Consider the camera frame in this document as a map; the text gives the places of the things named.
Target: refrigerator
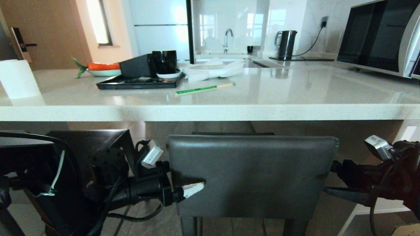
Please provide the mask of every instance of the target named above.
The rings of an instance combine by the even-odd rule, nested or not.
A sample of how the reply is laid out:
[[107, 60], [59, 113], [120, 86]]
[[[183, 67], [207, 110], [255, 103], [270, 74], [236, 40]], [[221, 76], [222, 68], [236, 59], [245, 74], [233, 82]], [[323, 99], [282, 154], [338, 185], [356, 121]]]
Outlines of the refrigerator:
[[130, 0], [139, 54], [176, 50], [190, 60], [186, 0]]

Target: faucet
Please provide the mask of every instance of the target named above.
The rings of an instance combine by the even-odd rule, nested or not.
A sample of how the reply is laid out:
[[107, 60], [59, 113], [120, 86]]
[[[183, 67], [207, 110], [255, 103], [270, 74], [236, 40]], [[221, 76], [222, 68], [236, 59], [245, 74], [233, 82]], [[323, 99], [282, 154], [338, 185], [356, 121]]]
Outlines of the faucet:
[[231, 30], [231, 28], [229, 28], [229, 29], [227, 29], [226, 30], [226, 33], [225, 33], [225, 45], [223, 45], [224, 46], [224, 48], [225, 48], [225, 54], [226, 53], [228, 53], [228, 32], [231, 32], [231, 36], [233, 37], [234, 36], [234, 34], [233, 34], [233, 32], [232, 32], [232, 30]]

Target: gray chair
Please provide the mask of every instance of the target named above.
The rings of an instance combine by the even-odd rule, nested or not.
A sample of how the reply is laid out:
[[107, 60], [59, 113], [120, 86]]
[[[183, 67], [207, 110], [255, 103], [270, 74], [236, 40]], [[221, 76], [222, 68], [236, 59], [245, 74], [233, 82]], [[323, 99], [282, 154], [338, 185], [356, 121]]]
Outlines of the gray chair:
[[170, 135], [174, 187], [205, 182], [177, 204], [184, 236], [197, 217], [281, 218], [303, 236], [338, 148], [334, 137]]

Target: wall outlet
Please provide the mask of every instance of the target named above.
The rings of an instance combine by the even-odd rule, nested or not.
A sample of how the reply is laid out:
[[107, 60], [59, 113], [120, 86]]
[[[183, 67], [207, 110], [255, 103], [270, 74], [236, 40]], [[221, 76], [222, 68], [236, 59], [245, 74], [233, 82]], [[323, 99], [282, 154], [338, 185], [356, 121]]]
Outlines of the wall outlet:
[[327, 27], [327, 22], [328, 22], [328, 16], [324, 16], [323, 18], [321, 18], [321, 28]]

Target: electric kettle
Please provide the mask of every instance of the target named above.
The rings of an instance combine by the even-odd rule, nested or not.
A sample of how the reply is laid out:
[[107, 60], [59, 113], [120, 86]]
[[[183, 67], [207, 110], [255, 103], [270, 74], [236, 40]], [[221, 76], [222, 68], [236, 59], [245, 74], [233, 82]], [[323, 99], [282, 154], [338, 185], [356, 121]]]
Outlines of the electric kettle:
[[[278, 35], [281, 34], [280, 44], [277, 44]], [[279, 60], [290, 60], [293, 53], [294, 39], [297, 31], [285, 30], [279, 31], [274, 39], [274, 45], [278, 47], [278, 59]]]

